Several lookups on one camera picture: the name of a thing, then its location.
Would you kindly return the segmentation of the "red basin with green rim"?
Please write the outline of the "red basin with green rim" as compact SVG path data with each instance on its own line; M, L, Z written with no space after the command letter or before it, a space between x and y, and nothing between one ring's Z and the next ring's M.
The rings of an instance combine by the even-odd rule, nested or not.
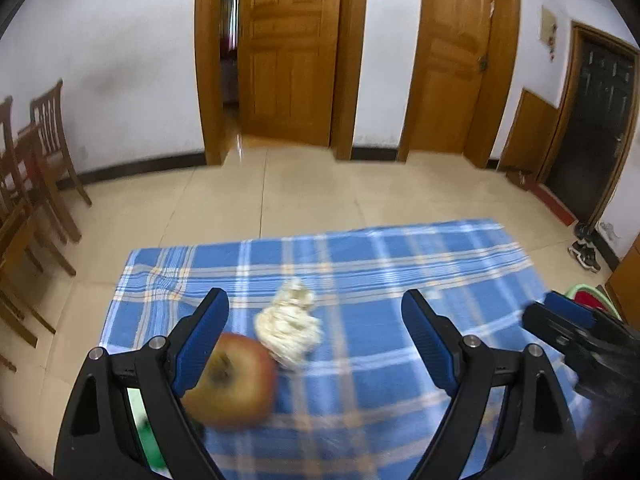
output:
M565 293L565 296L583 307L606 312L619 321L623 319L614 306L613 301L601 286L592 287L587 284L577 284L570 288Z

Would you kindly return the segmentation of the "red yellow apple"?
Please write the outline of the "red yellow apple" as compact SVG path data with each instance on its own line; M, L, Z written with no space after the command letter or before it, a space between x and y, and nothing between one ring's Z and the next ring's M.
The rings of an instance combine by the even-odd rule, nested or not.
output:
M269 351L250 337L223 333L181 403L186 414L206 427L244 430L271 416L277 388L277 363Z

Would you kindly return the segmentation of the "wooden sideboard cabinet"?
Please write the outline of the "wooden sideboard cabinet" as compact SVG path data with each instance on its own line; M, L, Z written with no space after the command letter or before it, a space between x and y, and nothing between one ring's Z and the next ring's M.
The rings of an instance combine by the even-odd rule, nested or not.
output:
M605 283L620 316L633 328L640 328L640 235Z

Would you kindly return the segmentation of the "crumpled white tissue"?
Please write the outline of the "crumpled white tissue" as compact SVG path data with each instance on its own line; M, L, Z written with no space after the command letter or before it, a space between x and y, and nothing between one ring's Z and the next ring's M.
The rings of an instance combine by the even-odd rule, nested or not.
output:
M286 370L303 367L322 341L321 321L312 313L315 299L314 292L299 278L292 278L254 316L258 341Z

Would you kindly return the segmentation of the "blue plaid tablecloth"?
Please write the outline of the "blue plaid tablecloth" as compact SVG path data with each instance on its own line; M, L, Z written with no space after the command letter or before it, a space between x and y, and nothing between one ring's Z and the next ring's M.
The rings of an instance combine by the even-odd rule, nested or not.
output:
M229 479L405 479L448 405L416 352L400 300L431 307L488 346L520 350L526 306L546 286L523 248L487 219L244 242L138 249L108 308L100 343L137 349L167 334L214 287L230 301L227 330L254 335L256 314L288 280L314 294L320 344L279 375L268 422L207 431Z

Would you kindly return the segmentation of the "black sneakers pair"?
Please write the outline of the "black sneakers pair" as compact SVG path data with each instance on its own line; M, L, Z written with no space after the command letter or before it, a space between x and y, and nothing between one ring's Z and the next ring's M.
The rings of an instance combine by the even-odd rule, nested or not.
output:
M567 247L568 253L588 271L598 273L601 266L598 263L596 246L593 243L593 234L584 222L578 222L574 226L576 240Z

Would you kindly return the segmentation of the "green clover shaped toy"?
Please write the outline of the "green clover shaped toy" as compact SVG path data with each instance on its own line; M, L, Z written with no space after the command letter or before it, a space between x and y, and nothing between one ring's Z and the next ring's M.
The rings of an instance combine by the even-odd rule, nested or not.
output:
M127 389L128 400L134 424L136 425L138 437L142 445L142 450L150 467L156 471L168 475L162 452L154 437L148 414L146 414L142 395L139 389Z

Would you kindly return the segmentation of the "red doormat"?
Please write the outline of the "red doormat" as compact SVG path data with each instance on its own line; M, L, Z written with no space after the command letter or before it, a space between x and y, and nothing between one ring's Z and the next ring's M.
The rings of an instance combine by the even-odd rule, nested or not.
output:
M550 212L560 220L564 226L572 226L577 222L576 217L572 214L567 206L565 206L548 188L538 182L529 185L529 192L536 196L541 203L546 206Z

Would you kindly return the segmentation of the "wooden dining chair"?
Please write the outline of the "wooden dining chair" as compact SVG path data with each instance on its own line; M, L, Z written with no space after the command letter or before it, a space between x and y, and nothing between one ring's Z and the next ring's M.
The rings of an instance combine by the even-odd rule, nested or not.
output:
M46 165L50 178L49 181L38 182L38 190L34 193L36 205L43 210L60 241L66 244L69 240L78 243L81 234L58 194L58 180L69 177L73 188L88 207L92 206L92 200L79 179L70 156L62 116L62 88L63 79L60 78L50 90L32 99L29 103L29 118L38 127L41 161Z

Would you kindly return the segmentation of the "black entrance door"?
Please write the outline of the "black entrance door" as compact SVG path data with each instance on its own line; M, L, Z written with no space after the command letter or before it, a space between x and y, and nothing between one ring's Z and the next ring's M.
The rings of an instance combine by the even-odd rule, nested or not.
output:
M570 117L547 188L586 222L597 208L623 147L634 93L634 61L586 40Z

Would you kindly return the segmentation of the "middle wooden door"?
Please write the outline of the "middle wooden door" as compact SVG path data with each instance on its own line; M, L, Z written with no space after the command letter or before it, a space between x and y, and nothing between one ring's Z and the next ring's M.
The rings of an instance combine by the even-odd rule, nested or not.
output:
M491 3L423 0L408 108L411 151L463 151L483 81Z

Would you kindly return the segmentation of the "wooden door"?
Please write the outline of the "wooden door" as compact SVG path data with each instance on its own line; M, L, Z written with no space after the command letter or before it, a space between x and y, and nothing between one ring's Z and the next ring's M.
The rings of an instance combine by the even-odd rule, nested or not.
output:
M411 151L463 151L483 81L491 3L423 0L408 108Z
M328 146L341 0L240 0L241 128Z

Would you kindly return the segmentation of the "left wooden door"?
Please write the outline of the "left wooden door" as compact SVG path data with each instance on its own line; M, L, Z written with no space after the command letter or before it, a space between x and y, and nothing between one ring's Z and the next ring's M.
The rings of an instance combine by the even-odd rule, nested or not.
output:
M240 0L241 128L328 146L341 0Z

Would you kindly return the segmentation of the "low wooden wall cabinet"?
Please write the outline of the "low wooden wall cabinet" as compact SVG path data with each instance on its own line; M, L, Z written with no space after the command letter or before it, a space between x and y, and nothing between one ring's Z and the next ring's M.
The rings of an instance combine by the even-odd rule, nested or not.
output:
M498 169L536 176L548 154L557 120L556 107L523 89Z

